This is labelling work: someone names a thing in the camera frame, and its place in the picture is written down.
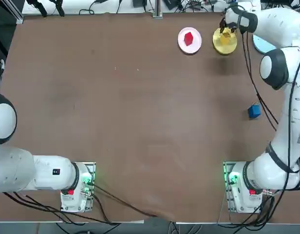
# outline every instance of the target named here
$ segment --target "white robotic arm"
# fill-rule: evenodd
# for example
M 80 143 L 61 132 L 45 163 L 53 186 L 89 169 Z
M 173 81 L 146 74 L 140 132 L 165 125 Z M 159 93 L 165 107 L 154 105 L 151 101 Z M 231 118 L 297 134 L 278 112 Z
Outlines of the white robotic arm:
M 276 135 L 265 152 L 252 162 L 237 162 L 229 176 L 237 212 L 251 213 L 262 201 L 262 189 L 283 189 L 287 172 L 286 188 L 300 188 L 300 173 L 295 173 L 300 170 L 300 70 L 292 98 L 290 168 L 287 166 L 289 96 L 300 62 L 300 13 L 288 8 L 252 11 L 248 2 L 242 6 L 249 12 L 231 6 L 225 26 L 252 32 L 277 47 L 262 58 L 260 74 L 275 90 L 283 87 L 285 96 Z
M 94 163 L 70 162 L 61 156 L 33 156 L 26 150 L 2 145 L 16 127 L 16 110 L 0 94 L 0 192 L 60 190 L 64 211 L 90 211 L 93 188 L 86 182 L 94 183 Z

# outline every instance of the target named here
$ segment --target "sticker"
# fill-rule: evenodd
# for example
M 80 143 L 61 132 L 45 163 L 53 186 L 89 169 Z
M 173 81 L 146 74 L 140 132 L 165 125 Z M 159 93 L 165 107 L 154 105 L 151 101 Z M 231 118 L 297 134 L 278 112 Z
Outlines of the sticker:
M 53 176 L 60 175 L 60 169 L 53 169 Z

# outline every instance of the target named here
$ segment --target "blue block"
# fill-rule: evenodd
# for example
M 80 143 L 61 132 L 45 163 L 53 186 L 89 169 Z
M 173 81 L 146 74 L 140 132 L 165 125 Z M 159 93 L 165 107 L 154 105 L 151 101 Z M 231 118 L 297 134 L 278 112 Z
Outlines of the blue block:
M 261 115 L 261 107 L 257 104 L 252 105 L 248 110 L 248 116 L 249 118 L 257 118 L 258 116 Z

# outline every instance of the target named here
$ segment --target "tabletop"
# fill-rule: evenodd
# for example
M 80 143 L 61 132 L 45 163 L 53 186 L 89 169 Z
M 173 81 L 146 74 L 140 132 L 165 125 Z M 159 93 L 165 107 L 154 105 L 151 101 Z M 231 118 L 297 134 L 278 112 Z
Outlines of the tabletop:
M 96 183 L 145 212 L 173 221 L 217 222 L 223 162 L 254 160 L 274 135 L 264 114 L 247 117 L 257 98 L 240 37 L 229 56 L 212 46 L 221 18 L 27 17 L 16 28 L 1 86 L 18 112 L 8 144 L 35 155 L 95 161 Z M 179 31 L 188 26 L 202 36 L 193 56 L 177 46 Z M 279 118 L 282 91 L 260 79 L 262 55 L 249 44 L 254 80 Z M 59 191 L 29 194 L 60 207 Z M 98 196 L 110 220 L 146 218 Z M 102 219 L 98 206 L 85 215 Z M 231 215 L 231 221 L 243 218 Z M 50 220 L 57 218 L 0 195 L 0 221 Z M 226 201 L 220 222 L 229 222 Z M 300 223 L 300 192 L 287 192 L 270 222 Z

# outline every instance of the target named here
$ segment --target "red cube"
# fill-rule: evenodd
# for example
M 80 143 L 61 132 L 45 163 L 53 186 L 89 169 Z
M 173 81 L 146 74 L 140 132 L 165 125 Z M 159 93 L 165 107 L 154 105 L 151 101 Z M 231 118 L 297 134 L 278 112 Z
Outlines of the red cube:
M 185 44 L 186 46 L 191 45 L 193 42 L 193 35 L 191 34 L 191 32 L 188 32 L 185 34 Z

